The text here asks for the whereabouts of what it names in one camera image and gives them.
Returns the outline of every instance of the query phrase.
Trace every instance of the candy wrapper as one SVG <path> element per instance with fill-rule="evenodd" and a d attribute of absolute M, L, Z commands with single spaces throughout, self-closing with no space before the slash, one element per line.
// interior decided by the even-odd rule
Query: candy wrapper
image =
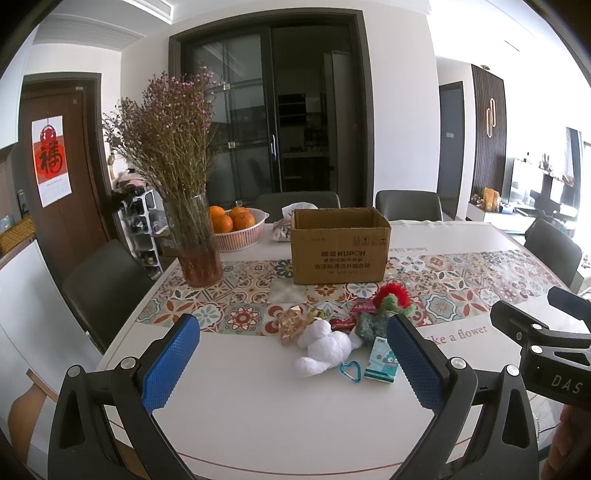
<path fill-rule="evenodd" d="M 352 330 L 357 325 L 357 320 L 353 318 L 349 319 L 330 319 L 330 328 L 333 332 L 343 332 Z"/>
<path fill-rule="evenodd" d="M 350 313 L 376 313 L 377 311 L 378 309 L 375 307 L 372 300 L 362 300 L 353 306 L 353 308 L 350 310 Z"/>

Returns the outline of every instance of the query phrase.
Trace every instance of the heart-shaped carabiner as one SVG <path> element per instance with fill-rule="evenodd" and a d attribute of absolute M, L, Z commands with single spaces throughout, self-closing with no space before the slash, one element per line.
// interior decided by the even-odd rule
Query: heart-shaped carabiner
<path fill-rule="evenodd" d="M 347 367 L 356 367 L 357 368 L 357 378 L 352 377 L 351 375 L 349 375 L 345 371 L 345 368 L 347 368 Z M 361 366 L 355 360 L 353 360 L 352 362 L 349 362 L 348 364 L 340 364 L 339 370 L 343 375 L 347 375 L 347 377 L 349 377 L 355 383 L 361 382 Z"/>

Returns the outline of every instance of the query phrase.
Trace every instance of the stuffed animal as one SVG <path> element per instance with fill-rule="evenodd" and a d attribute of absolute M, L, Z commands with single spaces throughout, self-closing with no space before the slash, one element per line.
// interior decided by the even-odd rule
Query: stuffed animal
<path fill-rule="evenodd" d="M 376 337 L 386 338 L 386 323 L 388 319 L 397 313 L 412 317 L 417 306 L 410 301 L 407 289 L 399 283 L 391 282 L 376 292 L 373 303 L 376 313 L 359 314 L 357 335 L 366 345 L 373 345 Z"/>
<path fill-rule="evenodd" d="M 310 377 L 329 368 L 338 367 L 362 343 L 355 331 L 349 335 L 332 332 L 329 322 L 317 318 L 298 338 L 297 344 L 308 349 L 308 356 L 302 356 L 295 361 L 295 370 L 301 377 Z"/>

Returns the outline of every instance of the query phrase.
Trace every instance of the table runner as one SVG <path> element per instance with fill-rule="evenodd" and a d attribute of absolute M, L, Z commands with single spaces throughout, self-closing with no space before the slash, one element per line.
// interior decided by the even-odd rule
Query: table runner
<path fill-rule="evenodd" d="M 327 268 L 330 260 L 325 259 Z M 316 306 L 327 318 L 346 318 L 357 301 L 396 281 L 408 289 L 417 306 L 412 321 L 421 327 L 486 313 L 499 299 L 518 304 L 561 286 L 522 249 L 394 256 L 378 283 L 295 285 L 291 260 L 226 261 L 223 268 L 216 284 L 191 288 L 177 267 L 137 321 L 170 327 L 183 313 L 192 313 L 205 332 L 272 336 L 278 332 L 277 314 L 295 304 Z"/>

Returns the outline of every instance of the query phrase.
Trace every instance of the cardboard box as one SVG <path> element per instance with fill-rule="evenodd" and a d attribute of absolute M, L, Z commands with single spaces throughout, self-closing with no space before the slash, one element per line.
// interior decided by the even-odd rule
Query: cardboard box
<path fill-rule="evenodd" d="M 177 257 L 177 251 L 174 247 L 174 238 L 170 234 L 170 229 L 167 228 L 160 235 L 154 235 L 154 241 L 156 242 L 158 254 L 161 257 Z"/>
<path fill-rule="evenodd" d="M 390 230 L 374 208 L 296 210 L 291 220 L 294 283 L 383 280 Z"/>

